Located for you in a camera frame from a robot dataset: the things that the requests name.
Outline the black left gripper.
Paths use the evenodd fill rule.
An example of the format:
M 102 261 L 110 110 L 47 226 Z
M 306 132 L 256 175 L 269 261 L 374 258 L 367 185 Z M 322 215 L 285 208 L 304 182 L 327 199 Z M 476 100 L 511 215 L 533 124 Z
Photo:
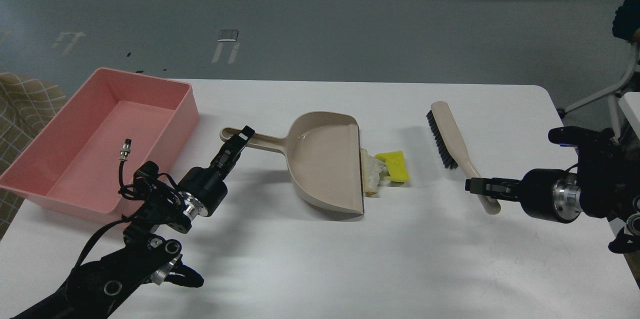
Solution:
M 233 129 L 209 167 L 193 167 L 179 181 L 178 191 L 190 194 L 203 205 L 203 217 L 210 217 L 228 194 L 224 179 L 231 173 L 254 134 L 255 130 L 249 126 Z

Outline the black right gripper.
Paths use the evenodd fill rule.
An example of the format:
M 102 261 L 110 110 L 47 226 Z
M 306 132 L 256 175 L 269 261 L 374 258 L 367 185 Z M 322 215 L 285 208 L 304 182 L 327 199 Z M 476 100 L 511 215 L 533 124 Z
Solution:
M 553 223 L 573 223 L 583 213 L 578 175 L 562 169 L 532 169 L 521 181 L 467 178 L 464 190 L 489 202 L 519 203 L 528 216 Z

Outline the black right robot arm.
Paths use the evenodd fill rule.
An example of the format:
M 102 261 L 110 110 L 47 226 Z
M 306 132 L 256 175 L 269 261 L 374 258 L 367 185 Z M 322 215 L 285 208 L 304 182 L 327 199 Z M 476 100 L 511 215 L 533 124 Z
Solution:
M 530 217 L 569 224 L 580 214 L 592 218 L 613 216 L 623 221 L 608 250 L 615 254 L 639 250 L 639 162 L 624 157 L 614 131 L 578 126 L 549 130 L 548 140 L 577 152 L 575 172 L 568 169 L 531 169 L 520 180 L 472 177 L 465 189 L 490 199 L 517 202 Z

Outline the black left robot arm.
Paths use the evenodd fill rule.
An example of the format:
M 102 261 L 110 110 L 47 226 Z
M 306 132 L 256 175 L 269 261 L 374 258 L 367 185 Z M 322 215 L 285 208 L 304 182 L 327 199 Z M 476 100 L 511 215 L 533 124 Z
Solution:
M 160 226 L 186 234 L 198 216 L 210 217 L 228 193 L 225 183 L 255 131 L 249 126 L 233 133 L 207 167 L 192 167 L 176 182 L 153 161 L 140 166 L 132 182 L 123 180 L 131 140 L 122 146 L 118 193 L 140 202 L 130 215 L 99 228 L 83 247 L 64 282 L 53 294 L 19 313 L 19 319 L 107 319 L 142 285 L 171 283 L 196 289 L 204 284 L 197 271 L 185 265 L 182 243 L 156 234 Z M 99 239 L 125 224 L 123 248 L 99 260 L 86 261 Z

